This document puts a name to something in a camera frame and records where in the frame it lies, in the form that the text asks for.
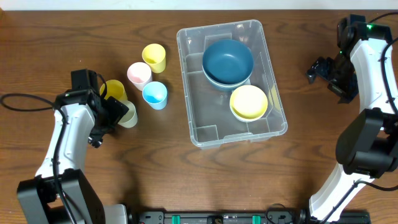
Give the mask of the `cream white cup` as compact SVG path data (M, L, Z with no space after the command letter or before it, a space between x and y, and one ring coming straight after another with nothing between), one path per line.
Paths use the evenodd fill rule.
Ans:
M120 119L118 124L124 128L132 128L138 122L138 115L137 115L136 107L134 106L134 104L132 102L130 102L128 100L124 100L121 103L123 103L125 106L127 106L129 108L129 110Z

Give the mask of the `yellow cup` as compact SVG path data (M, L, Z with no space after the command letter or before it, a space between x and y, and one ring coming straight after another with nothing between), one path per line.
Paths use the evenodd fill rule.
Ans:
M118 80L108 80L106 84L102 84L99 89L99 94L103 94L105 87L107 87L107 92L105 99L108 99L110 96L114 97L118 101L127 100L127 94L124 88L124 85Z
M142 59L154 73L162 73L166 67L166 51L160 44L149 44L142 51Z

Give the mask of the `pink cup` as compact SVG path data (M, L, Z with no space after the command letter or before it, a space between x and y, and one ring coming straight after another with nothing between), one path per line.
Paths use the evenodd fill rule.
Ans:
M136 62L127 70L127 78L140 91L152 81L152 70L144 62Z

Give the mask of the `blue cup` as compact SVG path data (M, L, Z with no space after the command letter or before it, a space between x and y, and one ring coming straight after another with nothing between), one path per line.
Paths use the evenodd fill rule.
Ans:
M161 82L150 82L142 91L145 102L155 110L162 110L167 105L168 91Z

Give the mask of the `yellow small bowl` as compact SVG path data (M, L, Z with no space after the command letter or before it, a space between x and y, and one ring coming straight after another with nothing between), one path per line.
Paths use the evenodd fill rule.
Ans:
M268 97L254 85L243 85L235 89L229 99L229 107L237 110L268 108Z

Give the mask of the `white small bowl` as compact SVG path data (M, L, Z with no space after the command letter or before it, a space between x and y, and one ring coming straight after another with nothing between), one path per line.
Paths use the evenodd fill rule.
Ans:
M259 120L265 115L266 110L264 108L251 108L244 110L237 110L236 108L231 108L231 112L234 117L242 122L253 122Z

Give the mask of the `dark blue bowl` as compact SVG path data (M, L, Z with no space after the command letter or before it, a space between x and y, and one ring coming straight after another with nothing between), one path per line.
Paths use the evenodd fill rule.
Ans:
M205 77L211 85L213 85L217 90L220 90L220 91L233 91L240 86L251 84L251 81L249 78L243 80L242 82L235 83L235 84L221 84L221 83L218 83L218 82L214 81L213 79L211 79L207 74L205 74Z
M235 84L251 76L254 59L242 42L224 39L214 42L204 51L202 67L204 74L214 81Z

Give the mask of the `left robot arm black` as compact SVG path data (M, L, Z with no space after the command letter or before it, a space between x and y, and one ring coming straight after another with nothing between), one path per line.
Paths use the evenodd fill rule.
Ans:
M98 148L128 108L107 89L101 75L88 69L71 72L72 87L56 97L49 149L33 179L17 188L28 223L125 223L122 205L105 208L83 173L89 145Z

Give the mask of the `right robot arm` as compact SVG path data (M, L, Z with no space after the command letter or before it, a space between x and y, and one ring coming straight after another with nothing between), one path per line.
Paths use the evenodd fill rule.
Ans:
M335 168L297 223L369 223L367 213L346 212L345 206L365 186L397 190L373 184L397 169L397 83L391 59L396 42L388 26L351 14L337 25L339 54L319 57L307 70L309 83L323 78L340 103L359 96L360 110L337 140Z

